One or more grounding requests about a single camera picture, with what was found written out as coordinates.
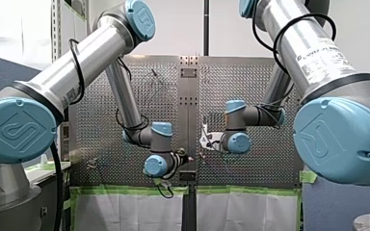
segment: black cable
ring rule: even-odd
[[[79,78],[80,95],[79,95],[79,98],[76,101],[71,102],[70,105],[77,104],[83,99],[84,93],[85,93],[85,88],[86,88],[85,81],[84,81],[84,78],[83,78],[83,71],[82,71],[82,68],[80,66],[79,60],[77,59],[77,55],[76,55],[76,50],[75,50],[76,46],[74,46],[73,43],[78,44],[79,41],[74,39],[74,38],[69,39],[68,40],[68,47],[70,48],[71,55],[73,56],[74,67],[76,68],[77,77]]]
[[[161,188],[159,185],[157,185],[158,192],[166,199],[172,199],[173,198],[173,192],[171,190],[171,187],[167,187],[167,191],[170,193],[170,195],[165,195],[162,193]]]
[[[128,76],[129,76],[129,78],[130,78],[130,82],[132,81],[132,74],[131,74],[131,71],[130,71],[130,69],[128,68],[128,66],[125,64],[125,62],[122,60],[122,58],[121,57],[118,57],[117,58],[117,62],[119,63],[119,65],[121,65],[122,66],[122,68],[124,68],[126,71],[127,71],[127,73],[128,73]]]
[[[131,70],[128,68],[128,66],[125,64],[125,62],[122,60],[122,58],[121,57],[118,57],[117,58],[117,62],[119,63],[120,66],[122,66],[122,68],[124,68],[127,71],[128,76],[129,76],[129,79],[130,79],[130,82],[132,82]],[[133,140],[133,138],[131,137],[130,133],[128,132],[128,131],[142,131],[146,127],[149,126],[149,118],[147,116],[143,115],[143,114],[141,114],[141,118],[143,118],[145,120],[145,122],[142,122],[141,124],[139,124],[138,126],[135,126],[135,127],[126,127],[124,125],[124,123],[119,120],[119,108],[116,109],[116,122],[121,127],[121,129],[125,132],[125,135],[129,139],[129,141],[132,144],[134,144],[134,145],[136,145],[138,147],[149,149],[150,146],[146,146],[146,145],[135,143],[134,140]]]
[[[272,52],[275,52],[275,50],[268,44],[266,44],[266,42],[264,42],[260,36],[257,34],[257,29],[256,29],[256,14],[257,14],[257,6],[258,6],[258,3],[259,1],[256,1],[256,3],[254,4],[254,7],[253,7],[253,16],[252,16],[252,29],[253,29],[253,34],[254,34],[254,37],[256,38],[256,40],[266,49],[272,51]]]
[[[53,141],[50,145],[50,150],[52,151],[53,161],[55,163],[56,171],[56,183],[57,183],[57,201],[56,201],[56,217],[54,231],[59,231],[60,224],[62,220],[63,212],[63,174],[62,174],[62,164],[60,162],[59,153],[56,147],[56,143]]]
[[[284,64],[281,63],[281,61],[278,59],[278,42],[281,40],[281,38],[284,36],[284,34],[286,33],[286,31],[292,27],[294,24],[304,20],[305,18],[308,18],[308,17],[321,17],[323,19],[325,19],[330,25],[331,25],[331,28],[332,28],[332,40],[335,40],[335,37],[336,37],[336,26],[335,26],[335,23],[334,21],[328,17],[327,15],[325,14],[322,14],[322,13],[307,13],[305,15],[302,15],[302,16],[299,16],[299,17],[296,17],[292,20],[290,20],[283,28],[281,28],[281,30],[278,32],[276,38],[275,38],[275,43],[273,45],[273,56],[275,58],[275,61],[276,63],[278,64],[278,66],[286,73],[286,74],[289,74],[288,73],[288,70],[287,68],[284,66]]]

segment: pegboard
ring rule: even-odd
[[[193,152],[191,156],[196,157],[191,168],[197,169],[197,184],[298,188],[302,162],[292,137],[298,102],[295,92],[287,102],[287,118],[282,129],[248,129],[253,140],[251,153],[223,155],[202,150],[198,142],[204,116],[209,132],[225,130],[227,100],[244,99],[249,105],[261,101],[274,61],[193,57],[193,64],[187,65],[198,74],[184,81],[181,69],[187,65],[183,59],[186,58],[127,56],[124,60],[131,69],[133,91],[142,113],[150,121],[172,123],[172,148],[185,146]],[[116,108],[105,74],[87,88],[83,101],[71,108],[72,185],[153,185],[143,175],[144,160],[149,152],[122,141]]]
[[[131,56],[124,60],[132,73],[132,87],[142,114],[150,121],[170,122],[177,134],[179,59]],[[122,141],[116,109],[105,72],[87,88],[84,99],[71,108],[72,185],[153,185],[143,175],[149,150]],[[172,146],[177,146],[176,136]]]
[[[225,103],[243,99],[259,104],[274,67],[271,59],[199,59],[199,121],[207,121],[208,132],[225,130]],[[278,189],[300,187],[303,164],[293,142],[293,121],[299,96],[295,90],[285,105],[287,117],[280,130],[249,127],[249,154],[224,154],[198,145],[199,185],[243,185]],[[201,124],[198,135],[201,135]]]

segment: robotic arm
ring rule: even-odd
[[[242,0],[240,14],[277,42],[278,66],[261,108],[243,100],[226,103],[224,150],[247,153],[247,126],[274,126],[284,118],[283,95],[293,82],[302,97],[294,123],[294,142],[304,163],[340,184],[370,186],[370,74],[357,72],[314,17],[330,1]]]
[[[149,7],[129,0],[97,20],[94,32],[29,82],[14,82],[0,91],[0,164],[19,164],[46,151],[56,137],[64,110],[106,69],[121,113],[125,137],[151,148],[145,173],[162,177],[183,165],[172,154],[172,126],[153,122],[143,127],[130,80],[118,57],[129,54],[155,34]]]

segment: white wall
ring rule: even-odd
[[[251,20],[239,15],[239,0],[210,1],[210,55],[228,57],[273,57],[254,38]],[[272,44],[266,33],[260,37]]]
[[[336,44],[358,71],[370,72],[370,1],[330,0]]]
[[[145,0],[157,24],[155,37],[137,47],[133,54],[196,55],[202,54],[202,0]],[[89,0],[91,25],[101,12],[123,0]]]

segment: light blue joint cap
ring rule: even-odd
[[[256,0],[239,0],[239,14],[244,18],[251,18]]]
[[[227,149],[234,154],[246,154],[251,150],[251,140],[245,133],[233,134],[227,141]]]
[[[164,158],[158,155],[151,155],[145,160],[145,174],[151,177],[161,177],[167,173],[168,165]]]
[[[245,100],[229,100],[226,102],[226,114],[231,114],[236,111],[246,108]]]
[[[125,9],[130,26],[143,41],[155,36],[155,19],[151,9],[142,0],[125,1]]]
[[[153,122],[151,129],[164,137],[172,137],[172,124],[168,122]]]
[[[286,120],[286,111],[284,109],[281,109],[280,118],[278,119],[278,123],[280,125],[283,125]]]
[[[304,105],[294,142],[306,165],[339,184],[370,186],[370,109],[355,101],[322,97]]]
[[[30,161],[43,154],[56,138],[51,112],[35,100],[0,99],[0,164]]]

